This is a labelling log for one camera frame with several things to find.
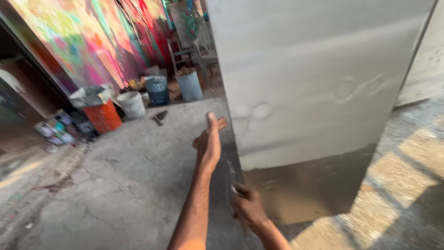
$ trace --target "white bucket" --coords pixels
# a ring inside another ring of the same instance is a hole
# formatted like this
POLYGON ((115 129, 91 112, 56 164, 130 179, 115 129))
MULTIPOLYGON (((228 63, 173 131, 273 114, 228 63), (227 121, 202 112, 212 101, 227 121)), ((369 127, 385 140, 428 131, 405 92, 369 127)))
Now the white bucket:
POLYGON ((129 119, 142 117, 147 112, 143 106, 142 96, 137 91, 123 93, 117 97, 117 100, 129 119))

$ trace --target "stainless steel panel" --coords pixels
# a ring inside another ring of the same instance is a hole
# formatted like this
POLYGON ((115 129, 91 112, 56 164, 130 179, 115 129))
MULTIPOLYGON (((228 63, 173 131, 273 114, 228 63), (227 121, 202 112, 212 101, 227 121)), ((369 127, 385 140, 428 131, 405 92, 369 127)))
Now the stainless steel panel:
POLYGON ((275 220, 350 208, 433 4, 208 2, 244 177, 275 220))

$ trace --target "painted wall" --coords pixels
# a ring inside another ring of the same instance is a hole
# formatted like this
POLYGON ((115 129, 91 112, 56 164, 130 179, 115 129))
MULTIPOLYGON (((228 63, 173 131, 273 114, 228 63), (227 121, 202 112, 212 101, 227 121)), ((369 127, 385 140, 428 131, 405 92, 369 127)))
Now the painted wall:
POLYGON ((144 68, 168 65, 161 3, 122 0, 131 1, 143 12, 133 26, 115 0, 9 0, 76 84, 68 92, 105 82, 123 88, 144 68))

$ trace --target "forearm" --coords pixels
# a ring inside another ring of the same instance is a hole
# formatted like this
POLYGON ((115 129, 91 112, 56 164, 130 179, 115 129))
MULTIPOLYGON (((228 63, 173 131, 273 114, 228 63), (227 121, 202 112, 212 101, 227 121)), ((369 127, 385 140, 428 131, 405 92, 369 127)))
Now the forearm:
POLYGON ((168 249, 205 249, 211 173, 196 166, 190 191, 183 205, 168 249))
POLYGON ((259 236, 266 250, 290 250, 288 241, 271 220, 254 226, 252 230, 259 236))

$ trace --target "concrete floor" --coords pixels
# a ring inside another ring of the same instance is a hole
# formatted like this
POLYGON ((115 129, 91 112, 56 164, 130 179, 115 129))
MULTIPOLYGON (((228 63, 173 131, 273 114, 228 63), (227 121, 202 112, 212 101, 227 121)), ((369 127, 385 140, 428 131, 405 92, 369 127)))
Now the concrete floor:
MULTIPOLYGON (((91 144, 83 165, 11 249, 165 249, 195 162, 191 141, 224 99, 148 109, 91 144), (150 117, 168 109, 165 125, 150 117)), ((279 226, 294 249, 444 249, 444 97, 392 113, 351 213, 279 226)), ((237 165, 233 135, 222 158, 237 165)), ((225 161, 211 182, 207 249, 262 249, 225 199, 225 161)))

